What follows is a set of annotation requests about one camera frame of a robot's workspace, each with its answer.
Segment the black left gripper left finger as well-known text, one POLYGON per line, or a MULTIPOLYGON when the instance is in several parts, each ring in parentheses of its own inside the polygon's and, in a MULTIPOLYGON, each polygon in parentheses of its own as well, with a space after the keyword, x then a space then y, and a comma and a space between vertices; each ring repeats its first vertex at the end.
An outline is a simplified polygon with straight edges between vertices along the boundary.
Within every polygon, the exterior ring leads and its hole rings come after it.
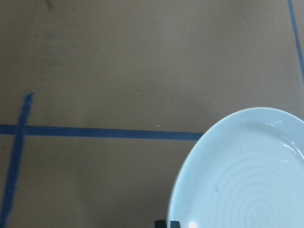
POLYGON ((166 228, 166 217, 156 219, 154 222, 154 228, 166 228))

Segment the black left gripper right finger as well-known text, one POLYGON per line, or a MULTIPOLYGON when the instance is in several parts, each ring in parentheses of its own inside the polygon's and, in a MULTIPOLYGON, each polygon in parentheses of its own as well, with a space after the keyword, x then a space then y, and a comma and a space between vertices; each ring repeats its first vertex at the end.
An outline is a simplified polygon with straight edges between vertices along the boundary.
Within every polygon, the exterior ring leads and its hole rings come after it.
POLYGON ((177 219, 169 218, 169 228, 181 228, 181 224, 177 219))

